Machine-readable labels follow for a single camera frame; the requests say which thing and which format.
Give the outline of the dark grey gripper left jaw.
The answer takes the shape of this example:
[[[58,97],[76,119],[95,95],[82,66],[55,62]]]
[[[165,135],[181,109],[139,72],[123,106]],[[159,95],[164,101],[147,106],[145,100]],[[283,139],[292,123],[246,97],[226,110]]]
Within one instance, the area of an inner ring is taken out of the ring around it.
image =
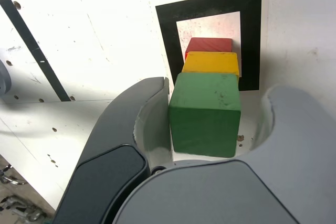
[[[169,81],[141,80],[118,95],[97,120],[54,223],[112,223],[153,168],[173,160]]]

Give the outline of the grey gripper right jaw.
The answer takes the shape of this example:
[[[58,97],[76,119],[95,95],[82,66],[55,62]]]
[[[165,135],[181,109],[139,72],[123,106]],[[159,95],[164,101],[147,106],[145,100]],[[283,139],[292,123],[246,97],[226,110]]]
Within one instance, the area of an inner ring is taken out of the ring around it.
[[[168,166],[114,223],[335,223],[335,119],[289,86],[269,89],[261,114],[250,152]]]

